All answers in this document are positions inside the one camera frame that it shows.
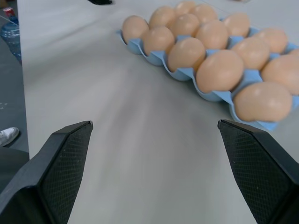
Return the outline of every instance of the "egg tray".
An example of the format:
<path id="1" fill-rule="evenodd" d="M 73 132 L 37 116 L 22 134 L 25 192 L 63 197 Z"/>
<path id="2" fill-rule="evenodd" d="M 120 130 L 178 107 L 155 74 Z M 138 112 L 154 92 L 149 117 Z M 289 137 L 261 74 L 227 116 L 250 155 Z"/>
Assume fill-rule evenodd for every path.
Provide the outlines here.
<path id="1" fill-rule="evenodd" d="M 249 34 L 248 37 L 253 36 L 255 33 L 257 33 L 259 30 L 256 28 L 250 28 L 249 29 Z M 249 70 L 245 69 L 243 73 L 242 80 L 240 84 L 232 91 L 212 91 L 210 93 L 203 93 L 198 89 L 198 86 L 196 84 L 196 71 L 194 71 L 193 68 L 179 68 L 175 72 L 171 72 L 168 69 L 167 66 L 167 54 L 165 51 L 152 51 L 149 56 L 146 56 L 144 51 L 143 51 L 143 43 L 141 39 L 131 39 L 129 42 L 126 44 L 123 36 L 122 36 L 122 31 L 118 30 L 117 34 L 119 35 L 121 41 L 127 46 L 128 50 L 136 55 L 143 55 L 145 59 L 151 63 L 152 65 L 155 66 L 164 66 L 164 68 L 167 70 L 169 75 L 171 75 L 174 79 L 178 81 L 189 81 L 192 80 L 194 87 L 197 91 L 197 93 L 205 100 L 212 101 L 212 102 L 219 102 L 219 101 L 226 101 L 229 104 L 229 110 L 230 114 L 233 118 L 233 120 L 248 124 L 257 128 L 266 128 L 268 130 L 274 130 L 276 126 L 278 125 L 278 122 L 264 122 L 264 121 L 253 121 L 253 122 L 246 122 L 238 118 L 238 116 L 235 113 L 235 107 L 234 107 L 234 102 L 233 98 L 234 96 L 242 90 L 244 87 L 253 84 L 253 83 L 258 83 L 262 82 L 262 78 L 260 76 L 259 70 Z M 188 38 L 190 36 L 186 35 L 179 35 L 176 37 L 176 42 L 181 41 L 185 38 Z M 238 42 L 242 41 L 244 37 L 242 36 L 230 36 L 228 39 L 228 45 L 226 49 L 231 49 L 235 44 Z M 290 51 L 297 49 L 298 46 L 293 44 L 293 43 L 288 43 L 286 46 L 286 49 L 283 54 L 287 54 Z M 206 50 L 206 57 L 216 53 L 219 50 L 214 50 L 214 49 L 207 49 Z M 271 53 L 269 60 L 272 60 L 276 57 L 279 57 L 280 54 L 276 53 Z M 292 111 L 295 110 L 299 106 L 299 97 L 298 96 L 293 96 L 292 97 Z"/>

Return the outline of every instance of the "black object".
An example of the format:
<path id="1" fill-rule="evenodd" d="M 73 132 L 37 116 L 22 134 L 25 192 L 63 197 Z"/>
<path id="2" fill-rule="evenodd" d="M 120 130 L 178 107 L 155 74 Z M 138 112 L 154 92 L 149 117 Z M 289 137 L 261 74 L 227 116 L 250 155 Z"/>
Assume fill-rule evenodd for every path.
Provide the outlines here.
<path id="1" fill-rule="evenodd" d="M 29 153 L 18 149 L 0 147 L 0 193 L 28 161 Z"/>
<path id="2" fill-rule="evenodd" d="M 1 224 L 67 224 L 92 130 L 92 123 L 85 121 L 48 138 L 1 193 Z"/>
<path id="3" fill-rule="evenodd" d="M 258 224 L 299 223 L 299 164 L 265 131 L 220 120 L 237 185 Z"/>
<path id="4" fill-rule="evenodd" d="M 111 5 L 113 4 L 112 0 L 88 0 L 95 5 Z"/>

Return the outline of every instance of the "gray floor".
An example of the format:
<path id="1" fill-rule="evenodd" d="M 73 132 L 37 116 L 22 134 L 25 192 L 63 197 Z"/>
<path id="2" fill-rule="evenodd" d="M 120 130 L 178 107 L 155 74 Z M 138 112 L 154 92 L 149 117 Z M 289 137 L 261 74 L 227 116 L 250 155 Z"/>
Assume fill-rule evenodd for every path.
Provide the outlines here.
<path id="1" fill-rule="evenodd" d="M 16 1 L 10 1 L 9 6 L 17 14 Z M 6 20 L 0 17 L 0 27 Z M 26 125 L 25 97 L 22 67 L 10 53 L 6 43 L 0 38 L 0 130 L 15 126 L 20 130 L 16 141 L 9 148 L 28 152 L 28 136 Z"/>

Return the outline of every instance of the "blue egg tray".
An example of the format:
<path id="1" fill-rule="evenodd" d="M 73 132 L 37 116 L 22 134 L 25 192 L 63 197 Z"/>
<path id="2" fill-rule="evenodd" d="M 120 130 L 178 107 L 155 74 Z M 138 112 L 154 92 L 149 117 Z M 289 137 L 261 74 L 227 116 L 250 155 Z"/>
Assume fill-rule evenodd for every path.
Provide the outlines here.
<path id="1" fill-rule="evenodd" d="M 256 28 L 250 28 L 248 37 L 253 36 L 255 33 L 257 33 L 259 30 Z M 194 83 L 194 87 L 197 91 L 197 93 L 205 100 L 212 101 L 212 102 L 219 102 L 219 101 L 226 101 L 229 104 L 229 110 L 230 114 L 233 118 L 233 120 L 248 124 L 257 128 L 266 128 L 270 131 L 274 130 L 276 126 L 278 125 L 278 122 L 264 122 L 264 121 L 253 121 L 253 122 L 246 122 L 238 118 L 238 116 L 235 113 L 235 107 L 233 103 L 234 96 L 244 87 L 253 84 L 262 82 L 262 78 L 260 77 L 260 72 L 258 70 L 249 70 L 245 69 L 243 73 L 242 80 L 240 84 L 234 89 L 234 91 L 212 91 L 210 93 L 203 93 L 198 89 L 198 86 L 196 84 L 196 71 L 194 71 L 193 68 L 179 68 L 175 72 L 171 72 L 168 69 L 167 66 L 167 54 L 165 51 L 152 51 L 149 56 L 146 56 L 143 51 L 143 43 L 141 39 L 132 39 L 129 40 L 128 44 L 124 42 L 124 39 L 122 37 L 122 31 L 118 30 L 117 34 L 121 38 L 121 41 L 127 46 L 128 50 L 136 55 L 143 55 L 145 59 L 155 66 L 164 66 L 167 72 L 176 80 L 178 81 L 189 81 L 192 80 Z M 183 40 L 185 38 L 188 38 L 190 36 L 177 36 L 176 42 Z M 228 45 L 227 49 L 231 49 L 235 44 L 242 41 L 244 37 L 242 36 L 230 36 L 228 39 Z M 297 49 L 298 46 L 293 43 L 288 43 L 285 52 L 283 54 L 287 54 L 290 51 Z M 206 50 L 206 57 L 214 54 L 218 50 Z M 269 60 L 272 60 L 276 57 L 279 57 L 280 54 L 271 54 Z M 293 96 L 293 104 L 292 104 L 292 111 L 295 110 L 299 106 L 299 96 Z"/>

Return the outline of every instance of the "shoe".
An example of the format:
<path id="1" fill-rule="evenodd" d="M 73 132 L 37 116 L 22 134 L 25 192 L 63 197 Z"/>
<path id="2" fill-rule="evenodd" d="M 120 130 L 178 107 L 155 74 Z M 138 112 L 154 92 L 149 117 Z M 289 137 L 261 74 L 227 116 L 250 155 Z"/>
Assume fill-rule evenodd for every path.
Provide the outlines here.
<path id="1" fill-rule="evenodd" d="M 10 127 L 0 131 L 0 147 L 6 146 L 11 143 L 19 135 L 19 129 Z"/>

